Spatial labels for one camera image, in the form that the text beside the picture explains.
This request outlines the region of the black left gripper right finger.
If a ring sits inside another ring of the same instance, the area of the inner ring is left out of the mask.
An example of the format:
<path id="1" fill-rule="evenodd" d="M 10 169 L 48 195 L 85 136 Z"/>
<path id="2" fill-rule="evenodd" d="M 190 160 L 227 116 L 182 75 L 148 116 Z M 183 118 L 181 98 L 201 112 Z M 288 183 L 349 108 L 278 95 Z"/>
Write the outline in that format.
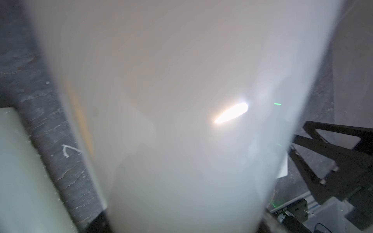
<path id="1" fill-rule="evenodd" d="M 280 223 L 272 217 L 264 216 L 257 229 L 257 233 L 280 233 Z"/>

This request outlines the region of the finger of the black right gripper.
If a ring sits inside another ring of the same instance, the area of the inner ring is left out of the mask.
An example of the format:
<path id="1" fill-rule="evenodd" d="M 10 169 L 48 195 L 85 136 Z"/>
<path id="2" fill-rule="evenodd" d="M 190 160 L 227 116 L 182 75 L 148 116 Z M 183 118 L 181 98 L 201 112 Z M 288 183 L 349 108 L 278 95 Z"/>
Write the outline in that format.
<path id="1" fill-rule="evenodd" d="M 291 147 L 288 154 L 298 168 L 315 201 L 323 204 L 335 197 L 350 203 L 373 201 L 373 130 L 371 128 L 342 126 L 307 121 L 304 130 L 310 137 L 295 135 L 293 143 L 333 160 L 336 168 L 324 178 L 319 178 L 298 151 Z M 347 149 L 329 143 L 317 131 L 324 130 L 348 136 L 360 141 Z"/>

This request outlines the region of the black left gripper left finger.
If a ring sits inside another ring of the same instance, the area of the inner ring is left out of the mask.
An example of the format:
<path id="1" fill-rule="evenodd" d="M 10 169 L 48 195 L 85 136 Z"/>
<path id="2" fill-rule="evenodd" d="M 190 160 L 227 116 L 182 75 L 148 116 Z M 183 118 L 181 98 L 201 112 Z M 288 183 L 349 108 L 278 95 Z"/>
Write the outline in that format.
<path id="1" fill-rule="evenodd" d="M 84 233 L 112 233 L 104 211 L 87 226 Z"/>

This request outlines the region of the cream wrap dispenser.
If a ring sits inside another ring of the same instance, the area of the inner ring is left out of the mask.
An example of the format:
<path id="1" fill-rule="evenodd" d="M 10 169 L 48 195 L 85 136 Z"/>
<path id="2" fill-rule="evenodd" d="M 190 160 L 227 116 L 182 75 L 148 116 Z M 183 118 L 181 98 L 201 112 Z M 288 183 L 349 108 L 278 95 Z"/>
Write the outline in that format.
<path id="1" fill-rule="evenodd" d="M 1 108 L 1 232 L 76 233 L 13 108 Z"/>

